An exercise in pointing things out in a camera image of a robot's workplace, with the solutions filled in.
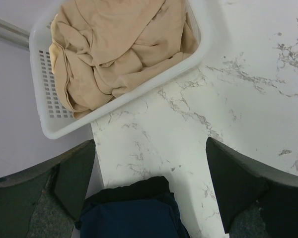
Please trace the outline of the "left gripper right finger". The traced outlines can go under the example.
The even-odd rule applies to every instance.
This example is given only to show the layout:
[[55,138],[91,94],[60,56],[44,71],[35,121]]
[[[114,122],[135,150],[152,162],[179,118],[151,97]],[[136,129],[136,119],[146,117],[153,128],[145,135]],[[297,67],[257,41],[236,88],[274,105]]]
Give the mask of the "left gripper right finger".
[[206,154],[225,233],[232,238],[298,238],[298,176],[211,137]]

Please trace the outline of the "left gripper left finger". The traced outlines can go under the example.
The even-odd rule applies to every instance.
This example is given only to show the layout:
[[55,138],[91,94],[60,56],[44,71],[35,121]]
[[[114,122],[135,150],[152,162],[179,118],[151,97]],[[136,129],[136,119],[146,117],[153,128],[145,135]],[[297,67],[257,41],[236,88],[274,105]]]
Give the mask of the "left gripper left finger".
[[0,238],[70,238],[85,201],[95,142],[0,178]]

